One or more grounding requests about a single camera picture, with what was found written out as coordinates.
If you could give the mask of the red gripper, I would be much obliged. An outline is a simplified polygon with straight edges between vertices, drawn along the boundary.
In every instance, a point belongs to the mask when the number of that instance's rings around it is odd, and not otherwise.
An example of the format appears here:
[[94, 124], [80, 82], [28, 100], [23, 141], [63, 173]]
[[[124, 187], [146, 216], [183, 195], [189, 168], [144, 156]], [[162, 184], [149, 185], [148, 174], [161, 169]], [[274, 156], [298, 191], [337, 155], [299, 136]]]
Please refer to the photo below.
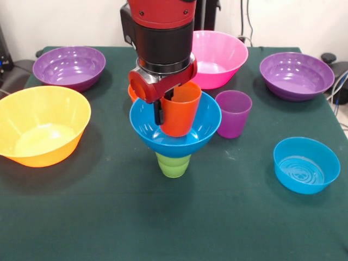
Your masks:
[[161, 105], [162, 97], [168, 101], [172, 100], [174, 87], [183, 85], [193, 79], [197, 74], [197, 61], [190, 59], [190, 63], [179, 73], [156, 74], [147, 72], [140, 66], [132, 69], [128, 74], [131, 87], [136, 95], [146, 103], [153, 103], [154, 120], [156, 125], [164, 123], [164, 112]]

